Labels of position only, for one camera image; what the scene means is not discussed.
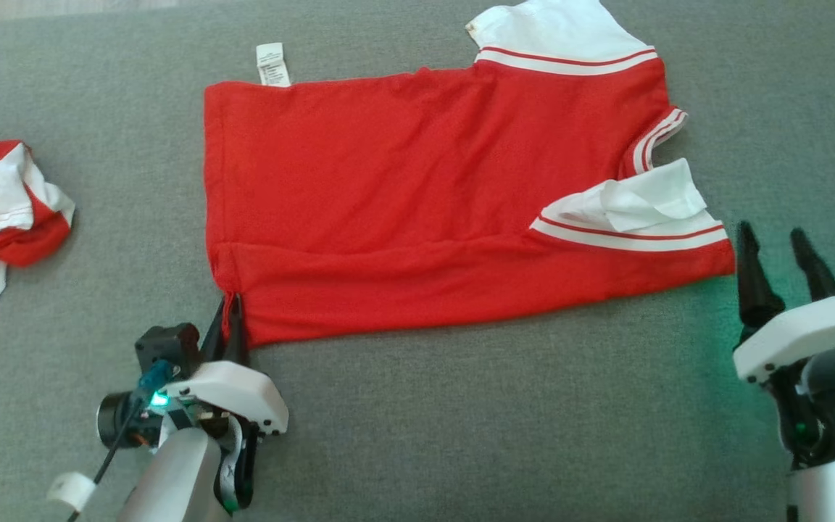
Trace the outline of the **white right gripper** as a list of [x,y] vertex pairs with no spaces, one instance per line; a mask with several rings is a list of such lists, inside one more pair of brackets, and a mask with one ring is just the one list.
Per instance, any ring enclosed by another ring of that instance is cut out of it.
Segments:
[[835,349],[835,275],[802,228],[792,229],[791,246],[812,303],[786,310],[763,270],[752,225],[739,222],[735,245],[743,325],[739,339],[746,341],[734,350],[733,363],[742,381],[765,382],[775,370]]

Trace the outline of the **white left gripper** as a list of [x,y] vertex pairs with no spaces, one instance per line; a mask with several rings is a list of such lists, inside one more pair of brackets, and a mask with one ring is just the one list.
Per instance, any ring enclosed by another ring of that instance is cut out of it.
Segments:
[[226,294],[203,340],[203,364],[188,379],[171,383],[171,394],[241,416],[265,435],[287,433],[291,416],[282,394],[249,365],[243,300]]

